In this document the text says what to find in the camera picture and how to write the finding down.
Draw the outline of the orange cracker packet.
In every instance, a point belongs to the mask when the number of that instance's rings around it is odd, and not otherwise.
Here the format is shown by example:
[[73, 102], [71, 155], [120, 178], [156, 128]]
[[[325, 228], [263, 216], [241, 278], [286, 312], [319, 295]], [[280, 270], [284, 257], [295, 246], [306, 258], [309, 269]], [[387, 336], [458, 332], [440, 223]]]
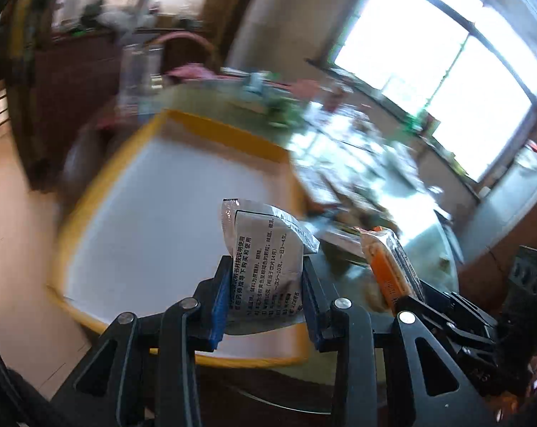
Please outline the orange cracker packet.
[[399, 238], [390, 228], [362, 230], [360, 243], [381, 294], [392, 311], [404, 297], [426, 301], [419, 276]]

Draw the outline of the silver white sachet packet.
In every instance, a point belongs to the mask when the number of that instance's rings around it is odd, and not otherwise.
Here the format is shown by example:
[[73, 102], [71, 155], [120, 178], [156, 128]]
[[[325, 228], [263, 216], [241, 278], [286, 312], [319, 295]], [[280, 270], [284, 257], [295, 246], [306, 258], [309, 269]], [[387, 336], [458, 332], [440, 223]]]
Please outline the silver white sachet packet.
[[303, 260], [319, 251], [319, 240], [288, 212], [245, 199], [222, 202], [221, 226], [233, 258], [225, 333], [247, 336], [303, 322]]

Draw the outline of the yellow rimmed white tray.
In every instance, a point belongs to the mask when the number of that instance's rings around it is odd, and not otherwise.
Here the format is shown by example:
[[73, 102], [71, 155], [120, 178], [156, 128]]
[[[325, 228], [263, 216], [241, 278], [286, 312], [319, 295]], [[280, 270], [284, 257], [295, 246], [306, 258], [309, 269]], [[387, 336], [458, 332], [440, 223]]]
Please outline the yellow rimmed white tray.
[[285, 148], [210, 118], [164, 110], [122, 144], [58, 236], [52, 298], [102, 333], [190, 296], [226, 253], [224, 199], [303, 214]]

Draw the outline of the green cloth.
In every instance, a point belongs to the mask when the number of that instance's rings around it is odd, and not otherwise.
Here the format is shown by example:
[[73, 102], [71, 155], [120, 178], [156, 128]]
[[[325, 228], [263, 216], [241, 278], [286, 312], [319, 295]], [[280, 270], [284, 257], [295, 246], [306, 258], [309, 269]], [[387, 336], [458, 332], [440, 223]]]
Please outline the green cloth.
[[292, 126], [302, 119], [303, 103], [287, 96], [277, 96], [267, 102], [267, 119], [269, 122]]

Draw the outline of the dark wooden sideboard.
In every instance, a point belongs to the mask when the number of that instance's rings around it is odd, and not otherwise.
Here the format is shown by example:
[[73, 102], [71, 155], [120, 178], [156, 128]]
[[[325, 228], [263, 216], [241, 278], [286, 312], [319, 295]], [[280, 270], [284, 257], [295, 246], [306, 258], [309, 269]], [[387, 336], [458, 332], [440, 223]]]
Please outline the dark wooden sideboard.
[[108, 31], [37, 43], [10, 58], [6, 78], [12, 134], [32, 190], [62, 170], [81, 128], [118, 95], [123, 46]]

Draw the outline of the tissue box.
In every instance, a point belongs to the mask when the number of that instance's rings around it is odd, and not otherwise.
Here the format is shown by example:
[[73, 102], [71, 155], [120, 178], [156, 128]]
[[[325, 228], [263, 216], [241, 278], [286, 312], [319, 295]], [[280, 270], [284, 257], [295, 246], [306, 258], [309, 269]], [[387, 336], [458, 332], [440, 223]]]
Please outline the tissue box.
[[241, 87], [245, 98], [264, 97], [266, 95], [267, 72], [250, 72]]

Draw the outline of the pink cloth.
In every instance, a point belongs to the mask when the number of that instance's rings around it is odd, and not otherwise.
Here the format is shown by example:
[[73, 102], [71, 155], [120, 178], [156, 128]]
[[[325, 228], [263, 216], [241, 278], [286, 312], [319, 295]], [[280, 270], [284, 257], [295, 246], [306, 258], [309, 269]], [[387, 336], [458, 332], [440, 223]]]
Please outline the pink cloth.
[[192, 80], [216, 79], [217, 75], [200, 63], [181, 65], [166, 72], [166, 76], [174, 82], [187, 82]]

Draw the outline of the colourful hula hoop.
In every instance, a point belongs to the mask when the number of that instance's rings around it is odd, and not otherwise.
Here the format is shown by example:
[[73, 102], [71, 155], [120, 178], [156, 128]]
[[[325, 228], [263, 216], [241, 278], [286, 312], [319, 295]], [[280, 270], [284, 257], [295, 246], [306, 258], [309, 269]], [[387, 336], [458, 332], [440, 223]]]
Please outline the colourful hula hoop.
[[217, 47], [193, 32], [169, 32], [151, 39], [146, 45], [161, 47], [162, 73], [188, 64], [201, 64], [213, 72], [218, 72], [221, 67]]

